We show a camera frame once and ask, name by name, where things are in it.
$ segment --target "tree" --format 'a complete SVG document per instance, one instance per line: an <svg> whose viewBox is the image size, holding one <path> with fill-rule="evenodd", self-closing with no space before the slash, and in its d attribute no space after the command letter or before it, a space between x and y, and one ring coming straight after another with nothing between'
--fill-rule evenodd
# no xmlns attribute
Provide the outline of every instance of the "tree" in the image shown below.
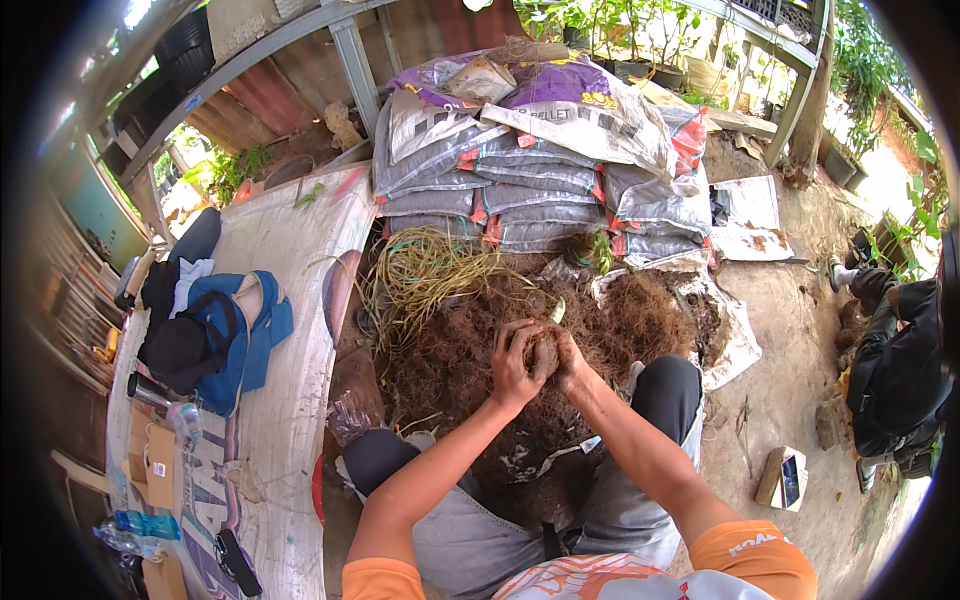
<svg viewBox="0 0 960 600"><path fill-rule="evenodd" d="M817 150L824 130L824 112L830 92L830 77L833 71L833 18L835 2L830 0L830 16L824 36L824 48L820 53L813 84L806 95L804 107L797 117L797 125L790 135L790 152L783 161L783 179L794 187L806 189L817 169Z"/></svg>

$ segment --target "hand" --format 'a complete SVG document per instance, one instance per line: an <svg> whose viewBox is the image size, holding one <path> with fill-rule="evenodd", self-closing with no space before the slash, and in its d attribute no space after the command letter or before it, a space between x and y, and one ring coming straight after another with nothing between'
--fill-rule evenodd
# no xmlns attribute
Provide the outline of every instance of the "hand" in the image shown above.
<svg viewBox="0 0 960 600"><path fill-rule="evenodd" d="M532 376L523 364L523 351L527 341L541 331L543 325L534 324L533 319L525 319L504 324L493 336L493 356L490 359L493 370L491 399L505 408L519 412L540 392L546 382L549 365L544 340L537 342L537 362Z"/></svg>
<svg viewBox="0 0 960 600"><path fill-rule="evenodd" d="M593 369L587 364L587 360L577 347L577 343L573 341L569 331L558 328L556 336L560 367L557 368L555 378L564 394L571 396L586 384Z"/></svg>

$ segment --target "seated person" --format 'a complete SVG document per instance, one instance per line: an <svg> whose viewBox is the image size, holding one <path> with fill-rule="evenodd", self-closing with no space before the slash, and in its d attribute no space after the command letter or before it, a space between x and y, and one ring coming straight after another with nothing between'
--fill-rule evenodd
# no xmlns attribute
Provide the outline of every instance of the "seated person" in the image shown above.
<svg viewBox="0 0 960 600"><path fill-rule="evenodd" d="M845 269L829 259L830 287L844 285L871 315L850 369L847 406L860 458L860 491L874 484L877 465L910 461L943 422L952 382L943 367L936 278L900 284L890 271ZM898 322L907 325L897 331Z"/></svg>
<svg viewBox="0 0 960 600"><path fill-rule="evenodd" d="M465 491L470 465L547 379L544 342L533 373L523 363L541 328L533 320L501 327L492 395L422 453L386 429L344 448L350 479L369 496L344 566L345 599L423 598L421 575L451 598L816 596L800 550L770 521L741 520L700 480L700 372L680 356L642 369L628 405L570 334L558 333L555 381L612 455L581 513L559 532L565 553ZM674 580L663 570L681 538L695 570Z"/></svg>

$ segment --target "blue bottle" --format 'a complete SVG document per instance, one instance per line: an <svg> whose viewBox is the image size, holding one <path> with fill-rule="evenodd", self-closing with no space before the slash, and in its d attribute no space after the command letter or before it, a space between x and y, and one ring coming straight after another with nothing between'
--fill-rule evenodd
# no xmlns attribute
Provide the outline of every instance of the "blue bottle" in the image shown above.
<svg viewBox="0 0 960 600"><path fill-rule="evenodd" d="M149 516L137 511L114 511L117 525L124 531L138 536L179 540L180 528L172 516Z"/></svg>

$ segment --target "plastic bottle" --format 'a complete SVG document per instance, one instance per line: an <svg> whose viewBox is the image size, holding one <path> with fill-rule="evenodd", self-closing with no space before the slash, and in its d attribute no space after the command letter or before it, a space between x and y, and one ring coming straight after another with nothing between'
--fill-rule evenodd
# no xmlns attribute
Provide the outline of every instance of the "plastic bottle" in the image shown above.
<svg viewBox="0 0 960 600"><path fill-rule="evenodd" d="M136 554L151 561L166 554L166 551L155 540L139 538L129 531L120 529L112 518L94 527L93 535L117 552Z"/></svg>
<svg viewBox="0 0 960 600"><path fill-rule="evenodd" d="M138 536L179 540L180 528L172 516L149 516L137 511L114 511L117 526Z"/></svg>
<svg viewBox="0 0 960 600"><path fill-rule="evenodd" d="M200 411L192 402L175 403L167 412L167 420L173 423L177 433L194 442L199 442L204 436L204 428L200 425Z"/></svg>

